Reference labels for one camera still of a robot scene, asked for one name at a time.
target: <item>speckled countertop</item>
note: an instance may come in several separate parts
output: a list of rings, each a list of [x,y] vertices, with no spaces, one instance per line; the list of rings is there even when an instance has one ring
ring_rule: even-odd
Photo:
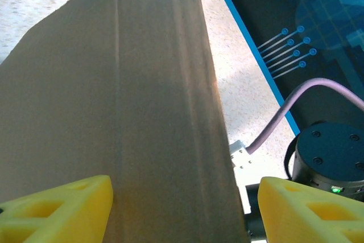
[[[67,0],[0,0],[0,60],[35,23]],[[278,103],[224,0],[202,0],[229,140],[249,144],[278,109]],[[286,120],[237,170],[239,184],[262,176],[284,177],[283,155],[294,137]]]

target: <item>black mat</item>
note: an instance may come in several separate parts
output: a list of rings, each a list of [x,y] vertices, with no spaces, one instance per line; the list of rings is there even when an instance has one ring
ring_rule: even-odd
[[[284,98],[314,77],[364,98],[364,0],[232,1]],[[317,120],[364,128],[364,114],[323,87],[307,91],[291,113],[300,129]]]

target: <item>cardboard flap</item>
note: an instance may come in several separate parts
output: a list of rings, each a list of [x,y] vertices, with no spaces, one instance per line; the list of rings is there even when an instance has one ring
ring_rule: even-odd
[[[105,174],[105,242],[248,242],[201,0],[71,0],[0,87],[0,201]]]

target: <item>purple cable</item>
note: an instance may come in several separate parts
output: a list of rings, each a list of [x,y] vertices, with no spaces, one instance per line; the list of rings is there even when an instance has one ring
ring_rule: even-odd
[[[338,92],[339,94],[343,95],[346,99],[356,105],[364,112],[364,101],[361,100],[357,95],[353,92],[342,86],[341,84],[325,79],[325,78],[314,78],[307,80],[300,84],[295,90],[288,96],[285,100],[284,104],[280,107],[280,109],[275,113],[271,121],[267,124],[267,126],[263,129],[263,131],[257,136],[257,138],[251,143],[250,146],[246,148],[248,154],[254,153],[263,142],[270,136],[273,130],[277,127],[279,122],[283,119],[283,117],[287,114],[290,110],[292,105],[297,101],[299,97],[309,88],[314,87],[315,85],[323,85],[325,87],[331,88]]]

